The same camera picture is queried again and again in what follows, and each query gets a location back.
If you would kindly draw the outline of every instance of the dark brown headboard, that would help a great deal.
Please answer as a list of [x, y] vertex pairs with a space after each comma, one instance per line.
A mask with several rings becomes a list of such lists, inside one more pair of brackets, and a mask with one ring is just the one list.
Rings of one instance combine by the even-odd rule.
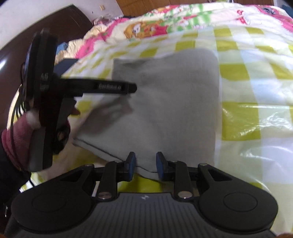
[[6, 61], [0, 70], [0, 130], [6, 128], [10, 103], [21, 83], [20, 66], [25, 61], [33, 34], [49, 28], [50, 33], [58, 35], [59, 43], [62, 43], [83, 38], [92, 26], [90, 20], [71, 5], [41, 19], [0, 50], [0, 63]]

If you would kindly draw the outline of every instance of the dark sleeve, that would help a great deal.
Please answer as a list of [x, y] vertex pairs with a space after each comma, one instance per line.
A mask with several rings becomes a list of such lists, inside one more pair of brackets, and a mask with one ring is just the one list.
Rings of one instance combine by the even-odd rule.
[[0, 209], [17, 190], [28, 181], [28, 176], [18, 171], [6, 155], [0, 143]]

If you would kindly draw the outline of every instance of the bed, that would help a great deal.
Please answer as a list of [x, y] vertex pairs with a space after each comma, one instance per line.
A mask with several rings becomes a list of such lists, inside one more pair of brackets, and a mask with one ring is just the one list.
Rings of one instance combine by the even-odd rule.
[[[284, 10], [221, 2], [120, 18], [84, 40], [74, 53], [79, 61], [63, 77], [110, 79], [114, 58], [163, 57], [193, 48], [210, 49], [219, 61], [215, 166], [272, 193], [279, 205], [273, 231], [292, 232], [293, 19]], [[81, 116], [70, 118], [72, 135], [100, 100], [90, 94], [77, 99]], [[85, 163], [105, 164], [73, 142], [72, 137], [52, 168], [33, 175], [36, 183]], [[120, 191], [133, 190], [164, 188], [139, 176], [131, 186], [120, 184]]]

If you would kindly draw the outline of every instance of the folded gray fabric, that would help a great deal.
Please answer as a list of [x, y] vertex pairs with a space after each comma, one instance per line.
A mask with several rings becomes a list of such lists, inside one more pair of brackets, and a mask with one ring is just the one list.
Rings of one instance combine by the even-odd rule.
[[188, 166], [214, 164], [219, 66], [205, 49], [160, 59], [114, 60], [112, 78], [137, 84], [130, 96], [105, 96], [75, 144], [107, 160], [137, 156], [136, 172], [158, 179], [156, 153]]

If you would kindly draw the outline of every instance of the silver bolt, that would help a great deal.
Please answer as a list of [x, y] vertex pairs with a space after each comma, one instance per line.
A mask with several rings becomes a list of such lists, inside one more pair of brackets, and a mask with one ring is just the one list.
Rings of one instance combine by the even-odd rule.
[[103, 200], [110, 199], [111, 197], [112, 197], [112, 194], [109, 192], [100, 192], [98, 194], [98, 198]]
[[189, 191], [181, 191], [178, 193], [178, 197], [183, 198], [183, 199], [188, 199], [191, 198], [193, 194]]

